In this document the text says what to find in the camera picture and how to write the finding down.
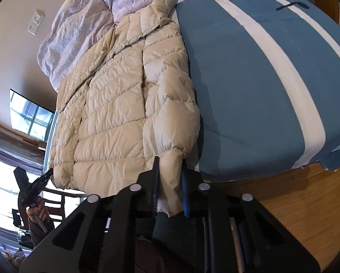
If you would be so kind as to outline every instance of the hand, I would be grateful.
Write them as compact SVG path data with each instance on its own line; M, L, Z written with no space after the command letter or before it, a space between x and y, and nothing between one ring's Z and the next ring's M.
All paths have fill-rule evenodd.
M49 219L49 212L45 206L45 200L41 196L38 196L37 203L38 207L29 208L27 210L27 215L33 223L37 223L34 217L35 214L38 215L42 221Z

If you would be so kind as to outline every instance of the person's arm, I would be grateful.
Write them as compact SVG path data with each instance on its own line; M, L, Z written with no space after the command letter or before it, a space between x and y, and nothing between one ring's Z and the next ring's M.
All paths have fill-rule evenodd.
M53 229L55 229L54 223L49 216L49 212L47 211L47 207L45 206L45 202L42 197L38 197L39 205L35 208L29 208L27 210L28 215L28 225L30 228L31 240L34 246L37 246L45 236L50 233ZM48 232L45 234L44 231L40 228L34 215L38 215L38 217L42 220Z

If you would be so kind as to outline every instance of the tv screen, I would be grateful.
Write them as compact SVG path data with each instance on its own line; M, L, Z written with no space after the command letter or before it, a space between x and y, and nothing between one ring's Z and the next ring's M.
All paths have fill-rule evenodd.
M54 113L12 89L9 97L12 128L46 142Z

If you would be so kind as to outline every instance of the wooden floor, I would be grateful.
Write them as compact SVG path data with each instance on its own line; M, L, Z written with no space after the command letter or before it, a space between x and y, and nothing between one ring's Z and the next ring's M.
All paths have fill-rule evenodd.
M280 175L215 184L228 194L254 195L317 259L324 270L340 251L340 169L319 163Z

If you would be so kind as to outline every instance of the power outlet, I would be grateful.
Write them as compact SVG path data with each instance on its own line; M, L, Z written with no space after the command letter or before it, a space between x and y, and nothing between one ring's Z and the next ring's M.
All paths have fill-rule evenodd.
M30 24L27 27L27 30L33 35L36 35L37 29L38 25L33 22L30 22Z

